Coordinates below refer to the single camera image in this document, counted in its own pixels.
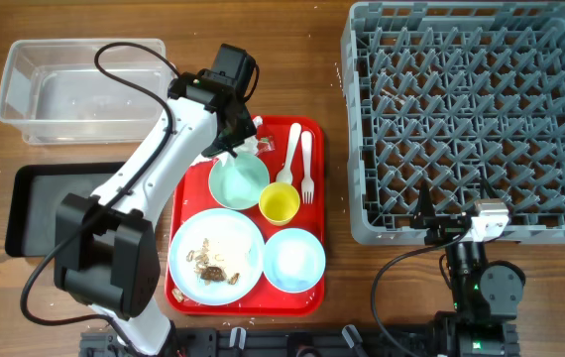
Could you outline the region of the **mint green bowl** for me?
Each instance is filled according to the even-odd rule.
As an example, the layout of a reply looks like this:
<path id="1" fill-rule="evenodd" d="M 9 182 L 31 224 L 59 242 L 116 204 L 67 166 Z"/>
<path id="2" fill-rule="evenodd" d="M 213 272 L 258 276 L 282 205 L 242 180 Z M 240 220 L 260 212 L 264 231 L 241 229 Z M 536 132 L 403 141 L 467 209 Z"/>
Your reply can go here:
<path id="1" fill-rule="evenodd" d="M 208 188 L 221 206 L 245 210 L 259 202 L 262 191 L 270 182 L 267 166 L 257 156 L 241 153 L 212 166 Z"/>

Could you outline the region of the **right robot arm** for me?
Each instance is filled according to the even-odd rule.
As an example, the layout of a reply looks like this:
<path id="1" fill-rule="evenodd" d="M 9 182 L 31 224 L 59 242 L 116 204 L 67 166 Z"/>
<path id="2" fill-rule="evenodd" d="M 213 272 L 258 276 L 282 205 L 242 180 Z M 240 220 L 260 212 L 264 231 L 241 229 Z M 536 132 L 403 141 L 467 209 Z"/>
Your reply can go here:
<path id="1" fill-rule="evenodd" d="M 445 250 L 452 312 L 435 314 L 426 351 L 431 356 L 511 357 L 520 354 L 517 307 L 523 297 L 524 272 L 507 261 L 490 262 L 486 245 L 500 238 L 509 223 L 509 209 L 482 181 L 484 198 L 473 210 L 456 216 L 435 213 L 424 182 L 410 219 L 424 229 L 424 244 Z"/>

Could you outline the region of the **red candy wrapper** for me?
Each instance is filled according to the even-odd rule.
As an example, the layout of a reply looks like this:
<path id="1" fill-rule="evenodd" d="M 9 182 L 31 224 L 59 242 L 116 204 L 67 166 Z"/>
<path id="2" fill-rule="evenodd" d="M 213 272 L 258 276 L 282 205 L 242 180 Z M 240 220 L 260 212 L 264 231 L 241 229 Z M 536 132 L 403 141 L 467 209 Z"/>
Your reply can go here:
<path id="1" fill-rule="evenodd" d="M 271 152 L 276 149 L 275 139 L 273 136 L 263 136 L 257 140 L 257 154 Z"/>

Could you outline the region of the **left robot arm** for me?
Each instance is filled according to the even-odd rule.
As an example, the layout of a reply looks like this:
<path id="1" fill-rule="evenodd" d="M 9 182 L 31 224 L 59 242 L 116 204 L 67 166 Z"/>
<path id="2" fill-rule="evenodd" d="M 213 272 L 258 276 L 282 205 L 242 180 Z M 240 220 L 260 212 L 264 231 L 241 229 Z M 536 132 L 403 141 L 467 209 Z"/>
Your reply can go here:
<path id="1" fill-rule="evenodd" d="M 233 155 L 257 130 L 248 112 L 256 61 L 224 44 L 213 66 L 179 73 L 159 101 L 160 119 L 119 171 L 89 196 L 68 194 L 56 212 L 58 289 L 92 308 L 137 356 L 174 356 L 173 323 L 154 299 L 161 273 L 157 221 L 199 156 Z"/>

